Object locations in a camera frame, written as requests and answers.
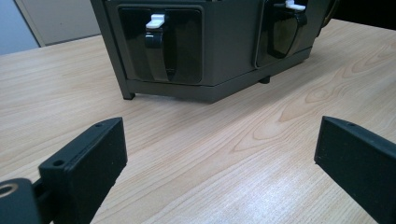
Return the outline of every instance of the white wall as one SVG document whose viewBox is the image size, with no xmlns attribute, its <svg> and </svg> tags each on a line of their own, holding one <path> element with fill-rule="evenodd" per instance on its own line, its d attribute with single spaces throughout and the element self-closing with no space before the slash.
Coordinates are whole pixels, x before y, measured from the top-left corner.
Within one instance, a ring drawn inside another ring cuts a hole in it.
<svg viewBox="0 0 396 224">
<path fill-rule="evenodd" d="M 35 48 L 35 38 L 14 1 L 0 0 L 0 55 Z"/>
</svg>

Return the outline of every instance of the black air fryer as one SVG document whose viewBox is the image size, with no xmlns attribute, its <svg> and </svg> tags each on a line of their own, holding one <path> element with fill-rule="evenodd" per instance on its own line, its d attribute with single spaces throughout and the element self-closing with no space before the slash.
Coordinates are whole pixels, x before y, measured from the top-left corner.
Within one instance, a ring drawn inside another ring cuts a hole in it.
<svg viewBox="0 0 396 224">
<path fill-rule="evenodd" d="M 208 102 L 308 58 L 338 0 L 91 0 L 124 99 Z"/>
</svg>

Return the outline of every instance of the wood grain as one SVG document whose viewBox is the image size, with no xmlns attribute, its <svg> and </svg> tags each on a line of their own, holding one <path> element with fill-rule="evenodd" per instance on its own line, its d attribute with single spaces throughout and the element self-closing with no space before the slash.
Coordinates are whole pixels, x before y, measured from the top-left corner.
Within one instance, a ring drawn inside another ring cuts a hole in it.
<svg viewBox="0 0 396 224">
<path fill-rule="evenodd" d="M 344 21 L 305 62 L 215 104 L 122 100 L 101 36 L 0 57 L 0 181 L 102 119 L 128 165 L 93 223 L 375 223 L 313 157 L 323 115 L 396 142 L 396 33 Z"/>
</svg>

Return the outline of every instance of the light wood surface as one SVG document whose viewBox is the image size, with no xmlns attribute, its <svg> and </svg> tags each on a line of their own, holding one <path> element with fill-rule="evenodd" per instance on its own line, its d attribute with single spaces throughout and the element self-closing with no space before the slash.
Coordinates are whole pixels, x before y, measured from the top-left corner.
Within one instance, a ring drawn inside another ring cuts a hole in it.
<svg viewBox="0 0 396 224">
<path fill-rule="evenodd" d="M 123 117 L 128 165 L 93 223 L 373 223 L 314 163 L 323 115 L 396 142 L 396 32 L 331 21 L 309 59 L 215 104 L 124 101 L 101 36 L 0 57 L 0 181 Z"/>
</svg>

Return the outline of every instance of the white latch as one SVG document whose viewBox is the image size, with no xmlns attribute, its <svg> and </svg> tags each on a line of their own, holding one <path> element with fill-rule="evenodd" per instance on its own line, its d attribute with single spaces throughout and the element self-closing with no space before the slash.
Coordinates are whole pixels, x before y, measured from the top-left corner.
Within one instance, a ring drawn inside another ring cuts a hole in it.
<svg viewBox="0 0 396 224">
<path fill-rule="evenodd" d="M 152 14 L 151 21 L 146 24 L 146 28 L 148 29 L 158 29 L 165 22 L 165 15 L 163 14 Z"/>
<path fill-rule="evenodd" d="M 304 11 L 305 10 L 305 6 L 294 4 L 294 0 L 286 0 L 285 3 L 286 3 L 286 7 L 287 8 L 291 8 L 291 9 L 298 10 L 298 11 Z"/>
</svg>

